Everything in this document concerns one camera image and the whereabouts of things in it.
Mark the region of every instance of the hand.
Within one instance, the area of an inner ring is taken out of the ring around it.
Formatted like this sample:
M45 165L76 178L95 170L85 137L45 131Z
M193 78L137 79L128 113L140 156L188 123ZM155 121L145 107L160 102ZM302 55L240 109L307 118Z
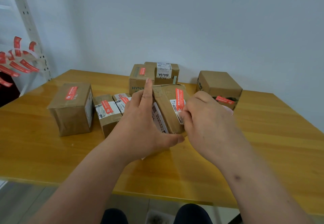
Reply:
M106 138L126 164L184 141L182 135L158 131L152 119L152 94L152 80L148 78L144 90L134 93L126 103L122 119Z
M186 102L180 116L193 148L218 168L250 147L231 113L204 91Z

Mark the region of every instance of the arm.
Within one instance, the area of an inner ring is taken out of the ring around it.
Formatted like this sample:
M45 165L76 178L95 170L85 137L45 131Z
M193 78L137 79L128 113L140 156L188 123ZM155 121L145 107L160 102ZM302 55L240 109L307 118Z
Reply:
M313 223L210 95L197 92L180 116L192 146L224 175L244 223Z
M133 94L111 134L75 168L29 223L100 223L106 201L132 161L183 142L152 120L152 81Z

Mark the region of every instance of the dark pants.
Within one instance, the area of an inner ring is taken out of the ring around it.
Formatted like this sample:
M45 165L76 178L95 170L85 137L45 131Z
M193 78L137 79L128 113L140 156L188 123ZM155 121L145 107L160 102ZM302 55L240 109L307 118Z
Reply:
M196 204L186 204L177 212L174 224L212 224L207 212ZM101 224L128 224L125 214L119 209L107 209Z

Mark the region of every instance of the red sticker strip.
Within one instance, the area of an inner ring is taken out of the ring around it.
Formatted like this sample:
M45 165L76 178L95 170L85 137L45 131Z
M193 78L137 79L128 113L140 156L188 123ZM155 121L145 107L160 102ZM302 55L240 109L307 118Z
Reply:
M31 71L39 72L39 69L37 69L36 67L32 66L30 63L28 63L28 62L27 62L26 60L24 60L24 59L22 59L22 60L20 61L20 63L21 63L24 67L30 69Z
M65 99L72 100L76 94L77 89L78 89L78 87L71 87L70 90L67 92Z
M6 53L0 52L0 64L5 64L5 63L6 63Z
M125 97L124 95L119 94L118 96L125 104L129 101L129 99L127 97Z
M0 84L6 86L6 87L11 87L12 83L8 83L6 82L5 80L3 80L1 77L0 77Z
M141 70L140 70L140 75L145 75L145 67L143 67L143 68L141 68Z
M111 108L111 106L110 106L110 104L108 103L107 100L103 100L101 103L102 103L102 106L103 106L103 108L105 109L105 112L106 112L107 114L113 112L113 110L112 110L112 108Z
M35 45L37 45L37 43L36 42L31 42L30 44L29 44L29 50L31 50L31 51L35 51L34 50L34 48L35 48Z
M176 88L176 106L177 111L182 111L184 107L183 90Z
M217 96L215 100L218 100L220 102L224 102L224 103L229 103L229 104L234 104L235 102L233 100L229 100L229 99L226 99L222 96Z
M14 67L15 69L21 71L21 72L25 72L25 73L30 73L31 72L30 70L27 70L27 69L21 67L20 65L18 65L16 62L13 62L13 61L9 65L11 67Z
M18 36L14 37L14 48L20 48L20 41L21 41L20 37L18 37ZM21 51L15 49L15 55L18 57L21 57Z
M12 77L18 77L18 76L20 76L19 73L14 72L14 71L8 69L7 67L4 67L3 65L0 65L0 71L6 73L8 75L11 75Z
M8 60L15 60L14 55L12 54L12 50L9 50L8 53L10 53L10 57L8 57Z

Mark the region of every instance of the wooden table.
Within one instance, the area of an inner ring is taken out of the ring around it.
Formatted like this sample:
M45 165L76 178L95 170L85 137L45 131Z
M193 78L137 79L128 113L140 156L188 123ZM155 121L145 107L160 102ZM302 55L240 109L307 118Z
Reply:
M58 136L46 107L68 82L91 83L94 96L128 92L127 76L70 70L0 108L0 178L59 185L103 140L96 115L91 133ZM185 85L192 95L195 85ZM324 214L324 134L272 93L243 91L235 117L297 202ZM114 193L237 207L221 173L187 138L128 165Z

